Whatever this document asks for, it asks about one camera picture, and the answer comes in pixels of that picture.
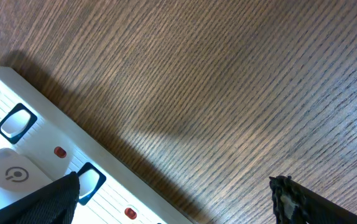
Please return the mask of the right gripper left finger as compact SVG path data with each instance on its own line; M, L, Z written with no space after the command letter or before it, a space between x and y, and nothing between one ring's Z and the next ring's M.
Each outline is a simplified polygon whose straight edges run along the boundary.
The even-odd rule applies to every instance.
M71 172L0 209L0 224L71 224L79 193L78 174Z

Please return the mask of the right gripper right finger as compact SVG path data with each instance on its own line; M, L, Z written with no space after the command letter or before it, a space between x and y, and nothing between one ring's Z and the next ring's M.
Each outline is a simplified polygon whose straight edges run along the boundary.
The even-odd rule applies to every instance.
M294 182L269 178L277 224L357 224L357 215Z

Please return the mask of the white power strip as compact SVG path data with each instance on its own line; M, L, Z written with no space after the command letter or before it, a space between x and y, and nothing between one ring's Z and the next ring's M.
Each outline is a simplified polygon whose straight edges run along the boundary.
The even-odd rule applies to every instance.
M0 67L0 149L28 158L52 182L78 174L74 223L188 219L9 67Z

